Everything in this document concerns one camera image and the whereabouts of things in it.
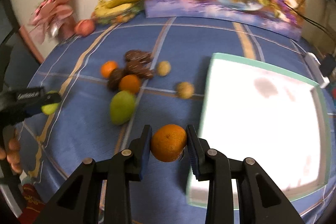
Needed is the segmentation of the person left hand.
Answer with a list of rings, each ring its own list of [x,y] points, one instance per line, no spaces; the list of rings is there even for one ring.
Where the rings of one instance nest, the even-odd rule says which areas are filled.
[[[14,136],[9,139],[7,149],[4,149],[4,147],[1,146],[1,160],[7,160],[9,166],[11,167],[11,170],[16,174],[22,174],[23,172],[21,166],[21,158],[19,155],[20,148],[21,146],[18,142],[16,133],[14,133]]]

